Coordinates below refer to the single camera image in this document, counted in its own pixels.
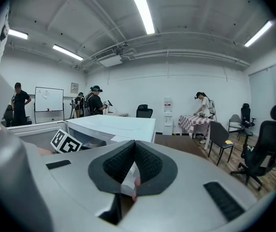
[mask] black cap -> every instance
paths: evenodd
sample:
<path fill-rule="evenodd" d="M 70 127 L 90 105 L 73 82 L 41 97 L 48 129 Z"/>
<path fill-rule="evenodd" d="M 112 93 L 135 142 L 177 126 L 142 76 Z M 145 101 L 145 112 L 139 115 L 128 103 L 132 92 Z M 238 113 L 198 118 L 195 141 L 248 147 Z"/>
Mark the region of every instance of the black cap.
<path fill-rule="evenodd" d="M 102 89 L 100 89 L 100 87 L 98 85 L 95 85 L 94 87 L 90 87 L 91 91 L 99 91 L 99 92 L 103 92 Z"/>

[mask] air conditioner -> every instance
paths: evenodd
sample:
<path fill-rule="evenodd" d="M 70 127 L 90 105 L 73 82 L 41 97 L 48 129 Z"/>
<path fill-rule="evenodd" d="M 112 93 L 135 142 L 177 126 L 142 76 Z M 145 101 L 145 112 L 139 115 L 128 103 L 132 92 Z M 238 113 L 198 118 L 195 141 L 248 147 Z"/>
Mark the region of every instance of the air conditioner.
<path fill-rule="evenodd" d="M 120 55 L 116 55 L 114 49 L 100 53 L 96 55 L 95 58 L 99 61 L 100 64 L 104 65 L 105 67 L 110 67 L 122 63 L 122 58 L 120 57 Z"/>

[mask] man in black shirt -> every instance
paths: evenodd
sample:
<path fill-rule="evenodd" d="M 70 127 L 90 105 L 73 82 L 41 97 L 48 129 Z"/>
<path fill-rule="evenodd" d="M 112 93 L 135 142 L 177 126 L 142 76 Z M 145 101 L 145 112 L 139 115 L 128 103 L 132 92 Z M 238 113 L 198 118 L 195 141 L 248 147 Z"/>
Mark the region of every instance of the man in black shirt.
<path fill-rule="evenodd" d="M 83 110 L 84 110 L 84 97 L 83 97 L 83 93 L 80 92 L 79 95 L 74 99 L 74 103 L 76 104 L 75 107 L 75 113 L 76 113 L 76 117 L 82 117 L 81 115 L 83 114 Z"/>
<path fill-rule="evenodd" d="M 30 103 L 31 98 L 25 91 L 22 90 L 20 83 L 16 83 L 14 88 L 16 91 L 16 95 L 13 96 L 11 100 L 11 106 L 14 110 L 13 123 L 14 126 L 23 126 L 26 125 L 27 121 L 25 114 L 25 105 Z"/>
<path fill-rule="evenodd" d="M 102 105 L 101 99 L 98 96 L 102 89 L 99 86 L 91 87 L 91 92 L 87 95 L 86 100 L 88 101 L 90 108 L 90 115 L 103 115 L 103 110 L 106 109 L 107 105 Z"/>

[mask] black pants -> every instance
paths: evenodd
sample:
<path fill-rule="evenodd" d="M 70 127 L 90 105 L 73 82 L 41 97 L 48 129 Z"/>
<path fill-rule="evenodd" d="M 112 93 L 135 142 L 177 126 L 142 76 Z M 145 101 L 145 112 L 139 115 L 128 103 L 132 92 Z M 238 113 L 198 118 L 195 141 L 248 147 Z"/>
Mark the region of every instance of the black pants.
<path fill-rule="evenodd" d="M 26 125 L 27 118 L 25 113 L 14 112 L 13 126 L 24 126 Z"/>

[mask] whiteboard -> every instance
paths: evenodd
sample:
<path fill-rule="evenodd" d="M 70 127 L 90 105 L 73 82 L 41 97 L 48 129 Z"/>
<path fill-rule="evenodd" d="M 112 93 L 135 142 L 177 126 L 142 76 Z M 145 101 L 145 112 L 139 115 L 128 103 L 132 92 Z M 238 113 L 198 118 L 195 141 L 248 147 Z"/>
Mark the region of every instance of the whiteboard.
<path fill-rule="evenodd" d="M 62 111 L 63 89 L 36 87 L 35 112 Z"/>

